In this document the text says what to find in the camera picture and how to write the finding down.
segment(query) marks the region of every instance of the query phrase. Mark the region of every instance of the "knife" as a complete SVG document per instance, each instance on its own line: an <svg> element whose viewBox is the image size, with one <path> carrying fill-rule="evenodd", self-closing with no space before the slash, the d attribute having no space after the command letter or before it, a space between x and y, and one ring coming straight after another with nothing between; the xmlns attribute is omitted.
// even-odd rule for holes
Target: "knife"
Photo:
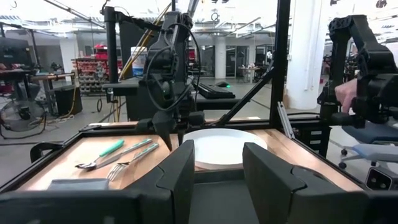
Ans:
<svg viewBox="0 0 398 224"><path fill-rule="evenodd" d="M129 147L129 148L123 150L121 153L119 153L119 154L117 154L117 155L115 155L115 156L113 156L113 157L111 157L111 158L105 160L104 162L98 164L98 165L95 167L95 169L99 169L99 168L102 168L102 167L104 167L104 166L107 166L107 165L109 165L109 164L111 164L111 163L113 163L113 162L119 160L123 155L125 155L125 154L127 154L127 153L129 153L129 152L132 152L132 151L134 151L134 150L140 148L141 146L145 146L145 145L147 145L147 144L149 144L149 143L151 143L151 142L152 142L152 139L145 139L145 140L143 140L142 142L137 143L137 144L135 144L135 145L133 145L133 146L131 146L131 147Z"/></svg>

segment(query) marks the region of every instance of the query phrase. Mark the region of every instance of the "green handle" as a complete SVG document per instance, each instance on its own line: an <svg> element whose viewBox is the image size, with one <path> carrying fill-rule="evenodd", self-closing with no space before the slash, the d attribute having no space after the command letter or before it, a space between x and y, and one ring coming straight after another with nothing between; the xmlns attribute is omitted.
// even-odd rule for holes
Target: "green handle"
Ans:
<svg viewBox="0 0 398 224"><path fill-rule="evenodd" d="M122 147L123 144L124 144L124 140L123 139L122 140L118 140L117 143L115 143L113 146L109 147L109 149L103 151L99 156L100 157L106 156L106 155L108 155L108 154L120 149L120 147Z"/></svg>

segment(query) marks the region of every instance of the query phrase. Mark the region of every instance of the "gray floor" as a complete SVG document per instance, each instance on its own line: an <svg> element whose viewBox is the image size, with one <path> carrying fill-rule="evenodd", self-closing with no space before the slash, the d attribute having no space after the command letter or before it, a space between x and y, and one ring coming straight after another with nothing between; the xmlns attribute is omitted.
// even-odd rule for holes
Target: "gray floor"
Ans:
<svg viewBox="0 0 398 224"><path fill-rule="evenodd" d="M214 83L219 80L203 79L202 82ZM237 97L244 96L254 84L250 83L236 83L234 80L227 80L231 84L231 90L234 91ZM9 146L0 146L0 185L13 178L15 175L26 169L30 165L29 151L35 142L41 141L64 141L72 137L77 131L90 123L97 123L109 115L110 105L106 104L103 99L103 109L101 112L96 111L97 96L82 97L83 111L77 114L73 119L64 123L55 123L48 125L45 131L31 138L21 140L4 140L0 139L0 144L10 144ZM271 86L266 85L261 91L249 102L237 115L237 118L248 116L258 116L260 118L269 117L269 107L271 102ZM220 118L227 111L205 111L206 118ZM297 112L295 110L288 110L288 113ZM126 108L122 107L121 121L126 121ZM7 136L16 136L15 133L4 132ZM333 127L330 136L330 143L328 148L327 158L334 163L340 161L340 151L342 146L353 146L358 142L351 136L347 135L340 127ZM348 162L347 172L364 181L370 162L364 160ZM398 171L398 167L390 165L389 167Z"/></svg>

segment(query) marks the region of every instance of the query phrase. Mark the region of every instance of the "blue chair seat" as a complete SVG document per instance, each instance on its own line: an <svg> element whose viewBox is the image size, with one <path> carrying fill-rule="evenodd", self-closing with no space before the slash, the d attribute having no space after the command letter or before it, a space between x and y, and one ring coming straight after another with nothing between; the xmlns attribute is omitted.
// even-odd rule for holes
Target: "blue chair seat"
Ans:
<svg viewBox="0 0 398 224"><path fill-rule="evenodd" d="M343 126L342 128L347 134L366 144L376 141L398 142L398 129L386 124L366 122L365 128L356 129L352 126Z"/></svg>
<svg viewBox="0 0 398 224"><path fill-rule="evenodd" d="M398 162L398 146L357 144L353 151L370 161Z"/></svg>

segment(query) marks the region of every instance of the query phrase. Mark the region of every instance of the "electric fan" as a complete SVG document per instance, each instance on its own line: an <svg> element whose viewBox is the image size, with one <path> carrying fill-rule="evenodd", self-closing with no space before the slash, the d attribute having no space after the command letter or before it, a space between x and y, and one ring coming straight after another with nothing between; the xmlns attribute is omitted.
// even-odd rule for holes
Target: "electric fan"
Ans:
<svg viewBox="0 0 398 224"><path fill-rule="evenodd" d="M8 131L29 131L38 127L41 123L44 123L43 129L39 133L19 138L26 138L42 133L45 129L45 122L45 110L43 106L36 101L12 100L0 110L0 124ZM4 139L18 139L3 136L1 127L0 135Z"/></svg>

